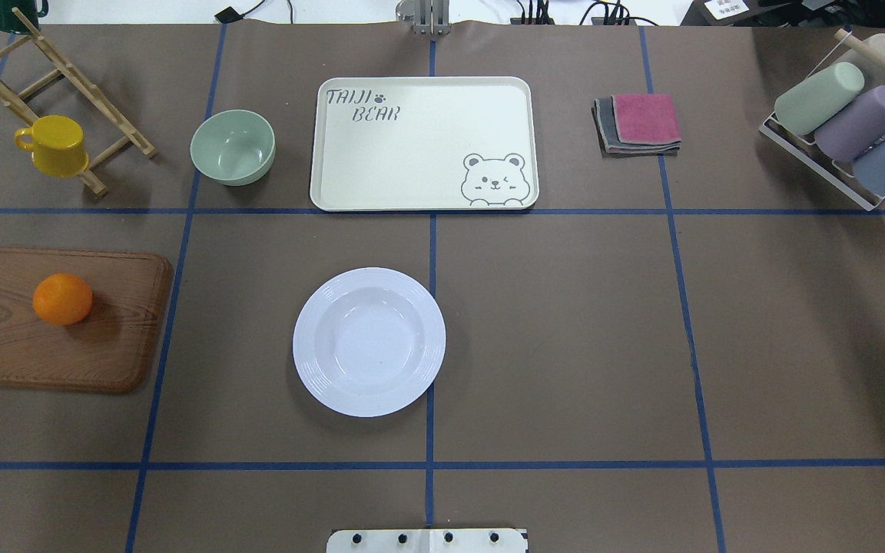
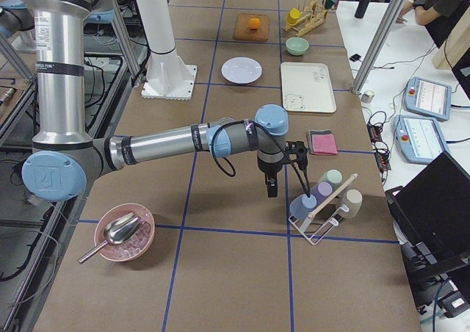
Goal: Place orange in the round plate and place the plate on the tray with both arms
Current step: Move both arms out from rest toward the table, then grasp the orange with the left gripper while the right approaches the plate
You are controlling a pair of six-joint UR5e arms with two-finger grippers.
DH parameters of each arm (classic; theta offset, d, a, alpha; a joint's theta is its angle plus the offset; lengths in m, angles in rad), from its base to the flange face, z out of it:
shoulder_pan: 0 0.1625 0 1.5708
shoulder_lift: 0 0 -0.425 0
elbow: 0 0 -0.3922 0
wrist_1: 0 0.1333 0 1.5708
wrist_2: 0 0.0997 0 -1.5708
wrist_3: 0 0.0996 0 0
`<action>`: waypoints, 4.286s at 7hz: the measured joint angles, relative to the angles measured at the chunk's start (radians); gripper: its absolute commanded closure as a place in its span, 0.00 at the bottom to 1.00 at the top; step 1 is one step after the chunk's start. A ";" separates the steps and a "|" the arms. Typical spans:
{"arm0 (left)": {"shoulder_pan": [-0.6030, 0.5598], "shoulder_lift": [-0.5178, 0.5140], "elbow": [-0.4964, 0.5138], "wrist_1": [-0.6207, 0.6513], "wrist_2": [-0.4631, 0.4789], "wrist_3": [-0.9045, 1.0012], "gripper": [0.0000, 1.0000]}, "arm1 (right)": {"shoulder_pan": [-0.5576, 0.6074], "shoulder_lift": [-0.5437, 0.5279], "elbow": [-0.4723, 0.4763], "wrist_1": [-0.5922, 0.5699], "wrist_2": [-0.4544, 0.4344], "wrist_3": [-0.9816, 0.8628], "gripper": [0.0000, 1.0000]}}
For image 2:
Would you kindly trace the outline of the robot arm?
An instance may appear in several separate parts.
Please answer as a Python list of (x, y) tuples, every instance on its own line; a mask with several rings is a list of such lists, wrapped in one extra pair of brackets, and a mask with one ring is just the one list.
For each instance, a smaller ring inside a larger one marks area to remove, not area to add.
[(35, 15), (40, 130), (22, 167), (30, 192), (51, 202), (83, 193), (99, 177), (127, 165), (208, 151), (226, 157), (255, 151), (267, 194), (278, 193), (277, 174), (288, 162), (286, 110), (260, 108), (254, 119), (200, 123), (144, 136), (92, 138), (85, 128), (84, 22), (92, 14), (115, 18), (114, 0), (24, 0)]
[(21, 0), (1, 3), (1, 35), (11, 38), (16, 32), (27, 32), (35, 27), (35, 18)]

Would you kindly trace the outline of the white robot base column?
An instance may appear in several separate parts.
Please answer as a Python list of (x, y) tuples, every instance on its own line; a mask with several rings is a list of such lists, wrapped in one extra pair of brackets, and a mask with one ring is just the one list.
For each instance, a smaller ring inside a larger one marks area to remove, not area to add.
[(190, 100), (198, 68), (177, 53), (167, 0), (136, 1), (151, 51), (142, 97)]

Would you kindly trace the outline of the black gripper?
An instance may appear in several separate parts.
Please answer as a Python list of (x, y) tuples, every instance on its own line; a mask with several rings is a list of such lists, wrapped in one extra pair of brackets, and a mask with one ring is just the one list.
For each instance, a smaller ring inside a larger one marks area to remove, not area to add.
[(278, 196), (278, 173), (283, 167), (284, 155), (282, 152), (269, 154), (257, 151), (257, 162), (259, 170), (265, 175), (267, 196), (276, 198)]

